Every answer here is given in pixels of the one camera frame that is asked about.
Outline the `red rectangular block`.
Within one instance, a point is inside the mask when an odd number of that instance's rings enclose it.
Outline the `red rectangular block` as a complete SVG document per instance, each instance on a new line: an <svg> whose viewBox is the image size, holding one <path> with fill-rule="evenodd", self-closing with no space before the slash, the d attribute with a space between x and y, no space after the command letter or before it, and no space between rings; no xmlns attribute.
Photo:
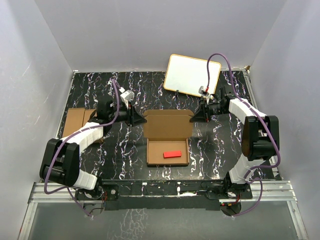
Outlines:
<svg viewBox="0 0 320 240"><path fill-rule="evenodd" d="M164 159L170 159L170 158L180 158L182 156L182 152L180 150L177 151L165 151L163 153Z"/></svg>

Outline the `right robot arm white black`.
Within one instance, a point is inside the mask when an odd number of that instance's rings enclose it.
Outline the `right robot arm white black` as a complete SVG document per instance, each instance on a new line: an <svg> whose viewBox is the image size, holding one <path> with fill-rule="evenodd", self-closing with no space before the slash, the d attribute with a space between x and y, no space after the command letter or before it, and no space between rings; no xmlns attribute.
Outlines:
<svg viewBox="0 0 320 240"><path fill-rule="evenodd" d="M275 115L266 115L254 108L247 99L225 87L219 90L219 96L199 89L201 95L199 107L191 118L192 123L208 122L212 116L231 114L242 125L241 155L228 171L221 183L204 181L193 183L191 188L182 187L183 192L206 195L209 199L225 196L230 199L250 199L250 185L259 181L253 178L256 169L264 167L273 156L280 159L279 119Z"/></svg>

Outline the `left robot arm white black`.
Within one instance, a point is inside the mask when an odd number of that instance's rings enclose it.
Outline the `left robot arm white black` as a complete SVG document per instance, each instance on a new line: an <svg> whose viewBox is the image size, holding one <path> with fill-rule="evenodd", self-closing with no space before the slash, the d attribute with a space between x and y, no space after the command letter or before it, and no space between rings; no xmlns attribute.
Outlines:
<svg viewBox="0 0 320 240"><path fill-rule="evenodd" d="M100 102L83 127L63 138L52 138L47 142L39 176L45 181L62 185L56 190L45 190L53 194L64 188L79 189L91 199L100 199L103 187L97 176L80 169L80 156L90 145L102 139L113 123L124 122L129 127L147 123L129 102Z"/></svg>

